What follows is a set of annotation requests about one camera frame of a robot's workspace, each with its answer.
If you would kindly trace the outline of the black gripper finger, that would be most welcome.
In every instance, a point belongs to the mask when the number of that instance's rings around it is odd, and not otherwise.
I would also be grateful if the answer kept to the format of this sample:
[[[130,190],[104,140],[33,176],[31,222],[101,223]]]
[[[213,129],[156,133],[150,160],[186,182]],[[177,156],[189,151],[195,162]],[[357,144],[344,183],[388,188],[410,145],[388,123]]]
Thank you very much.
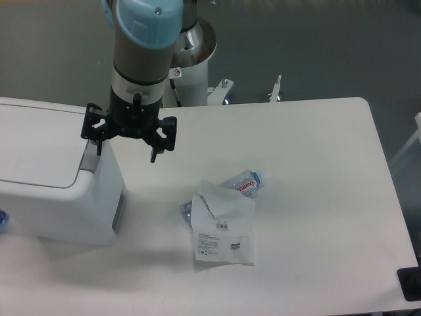
[[[174,151],[177,133],[177,118],[157,119],[144,133],[144,141],[152,147],[150,162],[156,161],[157,155],[165,151]]]
[[[81,137],[92,141],[97,146],[97,155],[102,154],[103,142],[108,139],[108,119],[107,111],[94,103],[86,105],[84,121],[82,124]]]

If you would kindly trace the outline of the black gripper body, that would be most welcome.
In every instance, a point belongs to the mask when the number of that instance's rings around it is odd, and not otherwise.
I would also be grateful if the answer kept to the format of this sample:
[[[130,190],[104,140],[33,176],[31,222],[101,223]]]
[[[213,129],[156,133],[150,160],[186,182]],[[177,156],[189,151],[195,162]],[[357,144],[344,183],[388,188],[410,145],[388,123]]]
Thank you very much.
[[[154,103],[146,104],[141,94],[132,95],[132,100],[127,102],[111,89],[109,111],[105,119],[105,139],[122,136],[133,139],[162,140],[162,136],[157,132],[161,104],[162,97]]]

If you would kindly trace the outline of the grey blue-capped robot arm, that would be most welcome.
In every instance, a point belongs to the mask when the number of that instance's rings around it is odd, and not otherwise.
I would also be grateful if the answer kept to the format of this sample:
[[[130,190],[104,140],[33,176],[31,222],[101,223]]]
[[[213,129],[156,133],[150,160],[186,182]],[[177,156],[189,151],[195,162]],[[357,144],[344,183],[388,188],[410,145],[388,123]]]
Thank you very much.
[[[114,28],[108,109],[89,103],[81,136],[102,153],[117,136],[141,139],[156,157],[172,151],[177,120],[163,107],[209,102],[208,62],[216,32],[197,14],[196,1],[104,1]]]

